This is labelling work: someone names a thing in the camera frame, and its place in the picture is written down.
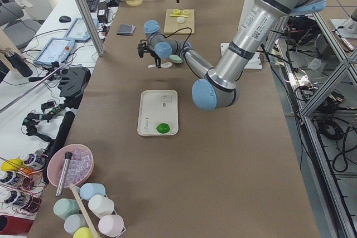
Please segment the white ceramic spoon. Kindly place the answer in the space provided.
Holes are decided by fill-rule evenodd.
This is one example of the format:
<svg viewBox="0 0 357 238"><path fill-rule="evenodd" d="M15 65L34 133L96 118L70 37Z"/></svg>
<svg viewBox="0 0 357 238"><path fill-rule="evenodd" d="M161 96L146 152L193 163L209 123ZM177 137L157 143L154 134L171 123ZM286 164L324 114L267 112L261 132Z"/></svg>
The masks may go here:
<svg viewBox="0 0 357 238"><path fill-rule="evenodd" d="M155 65L155 64L151 64L151 65L148 65L148 68L150 69L150 68L158 68L158 69L160 69L160 68L169 68L169 67L171 67L172 66L172 63L171 62L165 62L165 63L162 63L162 64L160 64L160 65Z"/></svg>

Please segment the mint green bowl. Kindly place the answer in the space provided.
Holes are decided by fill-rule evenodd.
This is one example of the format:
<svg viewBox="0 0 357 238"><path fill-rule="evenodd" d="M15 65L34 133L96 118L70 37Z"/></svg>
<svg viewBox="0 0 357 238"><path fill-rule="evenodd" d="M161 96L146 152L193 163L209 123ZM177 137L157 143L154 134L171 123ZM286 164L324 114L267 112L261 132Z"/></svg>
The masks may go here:
<svg viewBox="0 0 357 238"><path fill-rule="evenodd" d="M184 62L183 59L177 55L170 55L169 59L176 64L182 64Z"/></svg>

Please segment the pink bowl with ice cubes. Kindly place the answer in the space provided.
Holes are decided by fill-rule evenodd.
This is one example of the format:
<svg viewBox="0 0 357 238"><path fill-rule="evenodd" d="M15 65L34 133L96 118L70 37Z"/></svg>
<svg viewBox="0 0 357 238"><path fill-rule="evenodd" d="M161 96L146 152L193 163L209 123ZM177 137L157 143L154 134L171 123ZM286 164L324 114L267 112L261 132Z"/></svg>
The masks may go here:
<svg viewBox="0 0 357 238"><path fill-rule="evenodd" d="M47 166L49 182L53 186L57 186L67 152L72 153L72 157L69 162L64 188L68 188L70 183L81 186L90 177L94 169L93 154L91 150L83 144L64 146L52 156Z"/></svg>

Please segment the metal tube in bowl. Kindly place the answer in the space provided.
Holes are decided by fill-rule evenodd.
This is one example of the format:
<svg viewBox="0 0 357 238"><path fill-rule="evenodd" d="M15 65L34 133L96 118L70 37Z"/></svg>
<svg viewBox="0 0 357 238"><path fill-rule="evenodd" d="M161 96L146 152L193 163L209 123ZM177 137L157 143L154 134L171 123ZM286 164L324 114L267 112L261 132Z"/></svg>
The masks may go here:
<svg viewBox="0 0 357 238"><path fill-rule="evenodd" d="M64 164L62 167L61 175L60 175L59 182L58 182L56 192L55 192L56 197L60 197L62 195L66 176L67 176L67 171L69 169L69 164L70 164L72 156L73 156L73 154L71 152L65 153Z"/></svg>

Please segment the grey folded cloth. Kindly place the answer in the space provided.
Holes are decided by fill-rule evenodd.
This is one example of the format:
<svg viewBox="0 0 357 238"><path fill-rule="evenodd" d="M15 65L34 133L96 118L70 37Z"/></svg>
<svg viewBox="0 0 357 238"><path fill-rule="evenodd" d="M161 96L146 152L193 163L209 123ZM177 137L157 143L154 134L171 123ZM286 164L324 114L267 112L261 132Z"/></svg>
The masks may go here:
<svg viewBox="0 0 357 238"><path fill-rule="evenodd" d="M136 25L120 24L117 30L117 35L132 36L136 29Z"/></svg>

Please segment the yellow plastic knife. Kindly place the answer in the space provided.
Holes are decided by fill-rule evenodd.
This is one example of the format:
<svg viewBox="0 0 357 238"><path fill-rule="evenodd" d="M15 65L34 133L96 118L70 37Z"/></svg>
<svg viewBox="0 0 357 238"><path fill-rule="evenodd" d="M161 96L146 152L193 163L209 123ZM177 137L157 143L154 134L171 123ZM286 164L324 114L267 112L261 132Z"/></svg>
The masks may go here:
<svg viewBox="0 0 357 238"><path fill-rule="evenodd" d="M183 17L183 18L191 18L191 16L185 15L185 14L169 14L170 17Z"/></svg>

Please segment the bamboo cutting board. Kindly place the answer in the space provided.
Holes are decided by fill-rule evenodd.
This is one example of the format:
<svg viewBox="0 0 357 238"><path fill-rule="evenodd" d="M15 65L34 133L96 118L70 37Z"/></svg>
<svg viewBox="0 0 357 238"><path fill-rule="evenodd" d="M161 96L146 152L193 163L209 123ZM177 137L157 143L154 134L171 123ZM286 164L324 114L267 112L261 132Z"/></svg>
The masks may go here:
<svg viewBox="0 0 357 238"><path fill-rule="evenodd" d="M172 13L174 9L167 9L165 16L165 24L163 27L164 34L177 34L177 35L188 35L191 33L195 34L195 10L194 9L179 9L182 14L183 10L189 10L191 18L185 18L185 22L182 24L177 23L178 17L170 17L169 14Z"/></svg>

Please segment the cream rabbit tray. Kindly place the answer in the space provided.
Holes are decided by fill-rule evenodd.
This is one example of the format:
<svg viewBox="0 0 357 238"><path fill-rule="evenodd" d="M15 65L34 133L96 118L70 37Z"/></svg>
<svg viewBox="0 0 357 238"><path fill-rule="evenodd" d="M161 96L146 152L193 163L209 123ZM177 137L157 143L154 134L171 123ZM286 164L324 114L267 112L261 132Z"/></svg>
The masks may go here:
<svg viewBox="0 0 357 238"><path fill-rule="evenodd" d="M167 123L171 130L160 134L156 127ZM178 96L175 90L145 90L141 93L137 133L141 136L175 135L179 130Z"/></svg>

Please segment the teach pendant tablet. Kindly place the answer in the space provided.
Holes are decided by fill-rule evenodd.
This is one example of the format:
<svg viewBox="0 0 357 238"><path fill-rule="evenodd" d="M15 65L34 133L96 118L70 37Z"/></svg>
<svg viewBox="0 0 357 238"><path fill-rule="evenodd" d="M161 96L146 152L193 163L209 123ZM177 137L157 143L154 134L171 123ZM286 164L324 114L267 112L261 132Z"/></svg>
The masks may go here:
<svg viewBox="0 0 357 238"><path fill-rule="evenodd" d="M51 38L37 55L34 64L51 66L52 63L63 63L75 46L73 38Z"/></svg>
<svg viewBox="0 0 357 238"><path fill-rule="evenodd" d="M67 29L64 38L69 38L76 42L87 42L90 40L90 34L84 20L82 18L74 19Z"/></svg>

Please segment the green lime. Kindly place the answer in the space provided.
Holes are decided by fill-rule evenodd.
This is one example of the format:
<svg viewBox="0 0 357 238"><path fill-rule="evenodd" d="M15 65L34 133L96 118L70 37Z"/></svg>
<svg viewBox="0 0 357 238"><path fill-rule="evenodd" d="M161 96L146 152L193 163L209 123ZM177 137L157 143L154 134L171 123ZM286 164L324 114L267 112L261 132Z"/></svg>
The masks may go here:
<svg viewBox="0 0 357 238"><path fill-rule="evenodd" d="M170 125L167 123L159 123L156 127L156 130L160 134L167 134L171 130L171 128L170 128Z"/></svg>

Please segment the computer mouse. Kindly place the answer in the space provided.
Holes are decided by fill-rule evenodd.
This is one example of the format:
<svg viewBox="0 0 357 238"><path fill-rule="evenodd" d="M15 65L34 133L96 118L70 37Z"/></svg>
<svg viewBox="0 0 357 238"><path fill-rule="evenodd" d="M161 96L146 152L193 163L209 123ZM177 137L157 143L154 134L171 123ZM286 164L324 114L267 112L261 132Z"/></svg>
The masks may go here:
<svg viewBox="0 0 357 238"><path fill-rule="evenodd" d="M69 16L60 16L59 17L59 22L60 23L69 23L69 22L71 22L71 17L69 17Z"/></svg>

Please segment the light blue cup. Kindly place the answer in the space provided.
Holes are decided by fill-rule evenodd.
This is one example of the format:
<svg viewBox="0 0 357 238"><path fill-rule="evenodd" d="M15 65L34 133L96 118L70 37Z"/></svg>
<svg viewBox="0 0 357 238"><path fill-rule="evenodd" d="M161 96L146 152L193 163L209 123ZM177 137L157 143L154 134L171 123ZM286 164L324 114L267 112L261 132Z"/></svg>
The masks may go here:
<svg viewBox="0 0 357 238"><path fill-rule="evenodd" d="M106 195L105 186L101 183L85 183L80 187L80 197L84 200L90 200L95 195Z"/></svg>

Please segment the white cup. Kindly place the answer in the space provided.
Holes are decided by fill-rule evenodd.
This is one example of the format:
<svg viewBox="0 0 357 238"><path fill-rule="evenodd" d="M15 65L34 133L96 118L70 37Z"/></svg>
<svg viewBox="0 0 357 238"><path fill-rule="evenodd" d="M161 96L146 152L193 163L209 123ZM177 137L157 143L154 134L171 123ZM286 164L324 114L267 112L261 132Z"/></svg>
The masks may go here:
<svg viewBox="0 0 357 238"><path fill-rule="evenodd" d="M102 195L94 195L88 202L88 207L90 211L97 216L102 218L106 215L111 215L114 212L114 202Z"/></svg>

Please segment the pink cup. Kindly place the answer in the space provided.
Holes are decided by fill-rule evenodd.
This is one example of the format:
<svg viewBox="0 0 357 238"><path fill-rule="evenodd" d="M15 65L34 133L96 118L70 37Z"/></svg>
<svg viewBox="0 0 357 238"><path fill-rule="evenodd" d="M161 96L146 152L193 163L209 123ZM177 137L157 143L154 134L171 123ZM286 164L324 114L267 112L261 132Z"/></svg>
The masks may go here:
<svg viewBox="0 0 357 238"><path fill-rule="evenodd" d="M98 223L99 231L108 236L119 236L124 230L124 220L120 215L106 215Z"/></svg>

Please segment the green cup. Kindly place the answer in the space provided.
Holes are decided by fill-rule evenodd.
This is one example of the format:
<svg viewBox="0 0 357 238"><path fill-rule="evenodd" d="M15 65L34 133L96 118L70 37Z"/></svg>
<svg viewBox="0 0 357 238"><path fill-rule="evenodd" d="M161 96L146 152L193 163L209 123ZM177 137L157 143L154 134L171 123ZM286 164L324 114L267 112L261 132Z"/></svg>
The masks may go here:
<svg viewBox="0 0 357 238"><path fill-rule="evenodd" d="M66 220L69 216L79 213L80 208L76 200L61 198L57 200L53 207L53 212L59 218Z"/></svg>

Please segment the grey cup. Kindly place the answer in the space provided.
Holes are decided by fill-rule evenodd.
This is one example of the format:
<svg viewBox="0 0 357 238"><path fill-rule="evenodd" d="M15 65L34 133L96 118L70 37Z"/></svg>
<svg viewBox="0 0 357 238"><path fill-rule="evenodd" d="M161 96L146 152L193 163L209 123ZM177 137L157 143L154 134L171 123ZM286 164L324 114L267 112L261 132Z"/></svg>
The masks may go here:
<svg viewBox="0 0 357 238"><path fill-rule="evenodd" d="M73 235L79 228L87 227L85 218L82 214L70 215L64 222L64 230Z"/></svg>

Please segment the yellow cup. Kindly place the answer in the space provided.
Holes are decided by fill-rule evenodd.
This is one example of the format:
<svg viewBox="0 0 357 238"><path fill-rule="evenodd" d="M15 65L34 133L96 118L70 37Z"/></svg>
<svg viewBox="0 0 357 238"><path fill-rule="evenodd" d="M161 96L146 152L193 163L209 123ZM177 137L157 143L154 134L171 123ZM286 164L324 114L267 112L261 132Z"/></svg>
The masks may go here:
<svg viewBox="0 0 357 238"><path fill-rule="evenodd" d="M93 238L93 234L91 233L90 228L81 227L75 231L73 234L73 238Z"/></svg>

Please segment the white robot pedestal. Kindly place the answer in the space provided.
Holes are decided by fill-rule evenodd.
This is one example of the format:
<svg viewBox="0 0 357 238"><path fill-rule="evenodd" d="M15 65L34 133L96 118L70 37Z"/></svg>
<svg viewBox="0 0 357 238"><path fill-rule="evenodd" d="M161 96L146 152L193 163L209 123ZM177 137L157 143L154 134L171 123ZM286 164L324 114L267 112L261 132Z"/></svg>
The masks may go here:
<svg viewBox="0 0 357 238"><path fill-rule="evenodd" d="M218 72L242 71L282 15L275 0L245 0L237 34L215 69Z"/></svg>

